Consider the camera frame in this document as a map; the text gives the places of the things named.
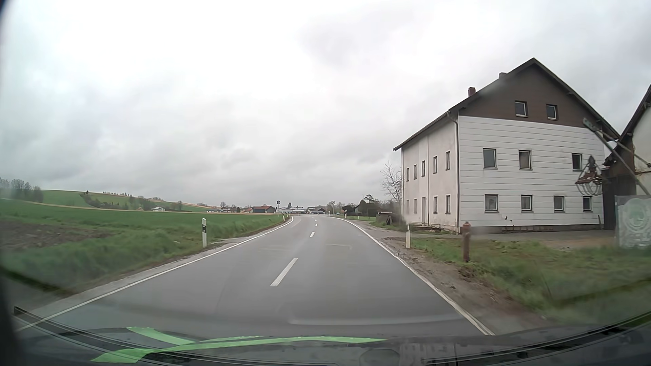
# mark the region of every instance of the red hydrant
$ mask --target red hydrant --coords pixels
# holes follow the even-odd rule
[[[470,228],[471,225],[468,221],[461,226],[461,240],[464,248],[464,262],[466,263],[470,261]]]

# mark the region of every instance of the cloud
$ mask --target cloud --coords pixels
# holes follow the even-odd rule
[[[393,147],[531,57],[618,130],[651,83],[645,1],[152,4],[10,4],[0,176],[170,201],[357,202],[383,195]]]

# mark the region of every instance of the road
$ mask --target road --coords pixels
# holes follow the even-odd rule
[[[34,312],[53,314],[52,306]],[[360,228],[327,216],[294,216],[52,320],[87,330],[139,326],[209,338],[482,334]]]

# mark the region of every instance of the white edge line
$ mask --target white edge line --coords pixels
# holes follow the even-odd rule
[[[423,282],[425,282],[425,283],[426,283],[430,288],[432,288],[432,290],[434,290],[434,291],[435,291],[437,294],[439,294],[439,295],[440,295],[440,296],[441,296],[445,301],[447,301],[450,305],[452,305],[452,307],[454,308],[454,310],[457,310],[457,312],[459,312],[459,314],[463,315],[464,318],[468,319],[468,321],[469,321],[470,323],[472,323],[472,325],[474,325],[475,327],[477,327],[477,329],[479,329],[479,331],[481,331],[484,335],[495,335],[495,334],[494,334],[490,329],[488,329],[488,327],[486,327],[485,325],[483,325],[482,322],[480,322],[479,320],[477,320],[477,318],[475,318],[471,313],[468,313],[466,310],[464,310],[463,307],[461,307],[461,306],[460,306],[459,304],[457,304],[454,300],[452,300],[451,298],[449,298],[449,296],[447,296],[445,293],[443,293],[443,291],[437,289],[436,286],[434,286],[434,284],[430,282],[430,280],[428,280],[427,278],[423,277],[420,273],[416,272],[416,270],[414,270],[414,269],[413,269],[413,268],[412,268],[412,267],[411,267],[407,262],[405,262],[402,258],[400,258],[400,257],[396,256],[395,254],[393,254],[393,252],[392,252],[391,250],[389,250],[389,248],[387,248],[386,246],[384,246],[384,244],[380,243],[377,239],[375,239],[374,237],[372,237],[369,233],[366,232],[366,230],[362,229],[361,227],[357,226],[357,224],[355,224],[355,223],[353,223],[353,222],[351,222],[351,221],[348,221],[348,220],[345,220],[345,219],[340,219],[340,218],[335,218],[335,219],[345,221],[345,222],[349,223],[350,225],[353,225],[354,227],[357,227],[359,230],[361,230],[363,233],[365,233],[369,238],[371,238],[371,240],[373,240],[373,241],[374,241],[375,243],[377,243],[379,246],[381,246],[382,248],[384,248],[384,250],[388,251],[389,254],[391,254],[395,259],[399,260],[400,263],[402,263],[405,267],[409,268],[409,270],[410,270],[413,274],[415,274],[416,276],[418,276],[418,278],[420,278]]]
[[[294,258],[289,262],[289,264],[287,264],[287,267],[284,268],[281,274],[279,274],[278,277],[276,277],[276,279],[273,280],[273,282],[271,283],[271,287],[277,287],[278,285],[280,285],[283,278],[287,275],[287,272],[289,272],[289,270],[292,269],[292,266],[294,265],[294,263],[296,263],[297,260],[298,258]]]
[[[43,318],[43,319],[41,319],[41,320],[39,320],[39,321],[37,321],[37,322],[33,322],[33,323],[28,324],[28,325],[26,325],[26,326],[24,326],[24,327],[18,328],[16,331],[21,331],[21,330],[24,330],[24,329],[30,328],[30,327],[32,327],[32,326],[35,326],[35,325],[37,325],[37,324],[40,324],[40,323],[45,322],[45,321],[47,321],[47,320],[50,320],[50,319],[52,319],[52,318],[54,318],[54,317],[57,317],[57,316],[59,316],[59,315],[61,315],[61,314],[65,314],[65,313],[67,313],[67,312],[69,312],[69,311],[72,311],[72,310],[74,310],[74,309],[77,309],[77,308],[79,308],[79,307],[82,307],[82,306],[84,306],[84,305],[87,305],[87,304],[89,304],[89,303],[91,303],[91,302],[95,302],[95,301],[97,301],[97,300],[99,300],[99,299],[105,298],[106,296],[110,296],[110,295],[112,295],[112,294],[114,294],[114,293],[116,293],[116,292],[120,292],[120,291],[122,291],[122,290],[124,290],[124,289],[128,289],[128,288],[130,288],[130,287],[132,287],[132,286],[136,286],[136,285],[138,285],[139,283],[143,283],[143,282],[147,281],[148,279],[152,279],[152,278],[154,278],[154,277],[158,277],[158,276],[160,276],[160,275],[166,274],[167,272],[171,272],[171,271],[173,271],[173,270],[177,270],[177,269],[179,269],[179,268],[181,268],[181,267],[185,267],[185,266],[187,266],[188,264],[193,264],[194,262],[199,262],[199,261],[202,260],[202,259],[206,259],[206,258],[208,258],[208,257],[212,257],[212,256],[215,255],[215,254],[220,254],[221,252],[226,251],[226,250],[229,250],[229,249],[231,249],[231,248],[234,248],[234,247],[236,247],[236,246],[238,246],[238,245],[240,245],[240,244],[244,244],[244,243],[246,243],[246,242],[250,242],[250,241],[253,240],[253,239],[260,238],[261,236],[264,236],[264,235],[269,234],[270,232],[276,231],[276,230],[280,229],[281,227],[285,227],[285,226],[289,225],[293,220],[294,220],[294,217],[292,216],[292,219],[291,219],[288,223],[286,223],[286,224],[284,224],[284,225],[281,225],[281,226],[278,226],[278,227],[275,228],[275,229],[269,230],[269,231],[267,231],[267,232],[263,232],[262,234],[260,234],[260,235],[258,235],[258,236],[254,236],[254,237],[252,237],[252,238],[248,238],[247,240],[244,240],[243,242],[239,242],[239,243],[237,243],[237,244],[235,244],[235,245],[233,245],[233,246],[230,246],[230,247],[227,247],[227,248],[221,249],[221,250],[219,250],[219,251],[216,251],[215,253],[210,253],[209,255],[206,255],[206,256],[204,256],[204,257],[197,258],[197,259],[195,259],[195,260],[191,260],[190,262],[180,264],[180,265],[178,265],[178,266],[176,266],[176,267],[174,267],[174,268],[170,268],[170,269],[165,270],[165,271],[162,271],[162,272],[160,272],[160,273],[157,273],[157,274],[151,275],[151,276],[149,276],[149,277],[146,277],[146,278],[140,279],[140,280],[138,280],[138,281],[136,281],[136,282],[134,282],[134,283],[130,283],[129,285],[126,285],[126,286],[120,287],[119,289],[115,289],[115,290],[113,290],[113,291],[107,292],[107,293],[105,293],[105,294],[103,294],[103,295],[99,295],[99,296],[97,296],[97,297],[95,297],[95,298],[92,298],[92,299],[90,299],[90,300],[86,300],[86,301],[84,301],[84,302],[82,302],[82,303],[79,303],[79,304],[73,306],[73,307],[70,307],[70,308],[68,308],[68,309],[65,309],[65,310],[59,311],[58,313],[56,313],[56,314],[54,314],[54,315],[50,315],[49,317]]]

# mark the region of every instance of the windshield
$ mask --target windshield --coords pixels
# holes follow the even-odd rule
[[[647,2],[2,10],[23,354],[426,363],[646,322]]]

